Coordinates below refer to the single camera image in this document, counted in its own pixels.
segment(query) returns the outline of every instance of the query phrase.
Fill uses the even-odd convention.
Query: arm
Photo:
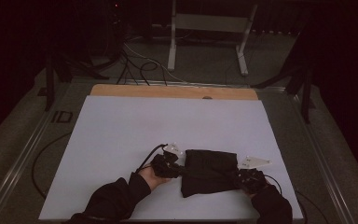
[[[292,206],[277,191],[268,185],[256,195],[250,195],[252,205],[260,214],[257,224],[288,224],[293,222]]]
[[[136,204],[149,195],[158,185],[169,181],[154,175],[147,167],[132,173],[127,184],[124,178],[97,189],[89,199],[83,213],[74,214],[65,224],[91,224],[119,222],[131,216]]]

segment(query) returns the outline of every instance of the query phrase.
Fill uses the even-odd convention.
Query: dark background
[[[45,67],[47,43],[55,43],[77,60],[101,53],[90,52],[90,46],[111,35],[88,34],[105,27],[106,14],[95,9],[104,3],[76,1],[74,8],[72,1],[0,1],[0,123]],[[214,1],[203,10],[209,14],[240,13],[230,9],[231,4],[225,1],[222,6],[221,1]],[[183,11],[199,10],[200,6],[200,1],[178,1],[178,9]],[[122,12],[123,20],[148,37],[151,23],[170,22],[171,1],[126,1]],[[81,34],[82,29],[91,32]],[[358,160],[358,0],[262,1],[253,29],[259,34],[298,35],[288,61],[312,62],[313,83],[320,88]]]

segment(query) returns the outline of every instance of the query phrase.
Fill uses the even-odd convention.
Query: white tabletop
[[[169,143],[237,153],[238,161],[271,160],[259,170],[278,180],[294,218],[302,218],[261,101],[116,96],[87,97],[39,218],[65,220],[83,212],[94,190],[119,177],[128,180],[154,147]],[[181,178],[158,187],[138,203],[131,220],[258,218],[239,190],[184,199],[180,187]]]

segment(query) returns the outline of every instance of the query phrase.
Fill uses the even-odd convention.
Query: black sleeve
[[[65,224],[115,223],[131,216],[135,205],[151,193],[146,181],[132,173],[129,184],[124,178],[97,189],[83,213],[74,214]]]
[[[270,185],[252,198],[252,205],[260,214],[257,224],[287,224],[293,222],[292,206]]]

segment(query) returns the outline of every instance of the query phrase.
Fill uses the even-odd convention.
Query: floor
[[[235,54],[236,36],[194,37],[177,40],[176,66],[168,72],[159,65],[168,62],[169,38],[145,41],[133,37],[124,50],[152,85],[220,86],[248,88],[277,75],[296,41],[290,35],[251,34],[245,48],[249,75],[239,72]],[[104,57],[95,57],[99,63]],[[126,59],[122,58],[100,73],[108,80],[95,80],[74,71],[71,83],[57,83],[56,103],[44,112],[45,97],[37,96],[45,86],[44,71],[0,126],[0,224],[45,223],[38,220],[43,197],[34,181],[46,193],[60,163],[85,97],[96,83],[116,83]],[[130,65],[120,84],[141,84],[140,69]],[[330,116],[317,87],[312,87],[310,124],[298,115],[298,100],[283,90],[287,79],[265,90],[258,97],[268,112],[283,160],[298,191],[308,223],[358,223],[358,165],[339,128]],[[69,122],[57,122],[55,111],[73,113]]]

